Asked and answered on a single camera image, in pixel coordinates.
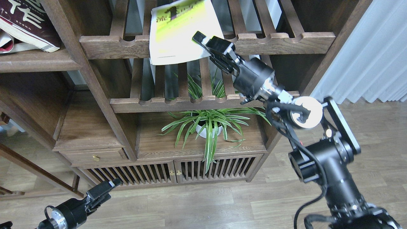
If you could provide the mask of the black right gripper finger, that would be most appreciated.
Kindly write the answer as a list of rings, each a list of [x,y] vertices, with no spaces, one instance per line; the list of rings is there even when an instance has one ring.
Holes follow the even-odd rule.
[[[193,35],[192,41],[204,48],[214,58],[236,59],[235,45],[228,40],[216,36],[209,38],[202,32],[197,31]]]
[[[212,62],[227,74],[237,76],[237,63],[229,57],[212,57]]]

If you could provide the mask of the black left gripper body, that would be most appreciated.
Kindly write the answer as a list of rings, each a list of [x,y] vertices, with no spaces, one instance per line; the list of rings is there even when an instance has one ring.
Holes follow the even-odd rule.
[[[50,229],[76,229],[83,225],[87,217],[108,201],[111,196],[101,196],[84,199],[71,198],[57,207],[51,206],[51,217],[48,217],[48,228]]]

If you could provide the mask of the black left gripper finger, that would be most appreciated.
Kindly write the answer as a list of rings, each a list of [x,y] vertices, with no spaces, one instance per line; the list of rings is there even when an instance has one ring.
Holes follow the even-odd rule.
[[[100,184],[94,186],[90,190],[86,191],[86,200],[98,200],[104,198],[112,189],[122,185],[122,181],[116,178],[112,181],[103,181]]]

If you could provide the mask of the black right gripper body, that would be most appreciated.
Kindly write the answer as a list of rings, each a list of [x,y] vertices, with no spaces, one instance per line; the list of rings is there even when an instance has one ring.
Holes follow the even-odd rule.
[[[246,61],[237,53],[234,60],[237,63],[237,76],[233,80],[233,86],[244,97],[243,103],[253,100],[285,102],[285,90],[273,83],[275,76],[273,68],[258,58]]]

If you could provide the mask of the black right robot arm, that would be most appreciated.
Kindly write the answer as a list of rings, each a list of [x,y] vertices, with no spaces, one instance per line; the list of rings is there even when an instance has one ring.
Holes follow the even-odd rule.
[[[297,210],[294,228],[301,210],[322,198],[330,216],[309,214],[304,217],[305,228],[312,229],[314,222],[329,223],[332,229],[401,228],[384,208],[366,202],[358,190],[347,164],[361,148],[332,97],[323,102],[307,96],[294,98],[274,84],[274,69],[258,58],[245,60],[228,40],[199,31],[192,40],[222,71],[234,76],[234,88],[245,97],[241,104],[264,103],[267,120],[290,142],[289,159],[299,180],[320,186],[320,196]]]

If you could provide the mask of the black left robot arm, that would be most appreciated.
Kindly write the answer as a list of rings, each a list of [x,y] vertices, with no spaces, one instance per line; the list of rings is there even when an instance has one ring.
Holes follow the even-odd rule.
[[[81,198],[57,194],[8,200],[1,204],[1,228],[81,229],[122,184],[119,178],[102,181]]]

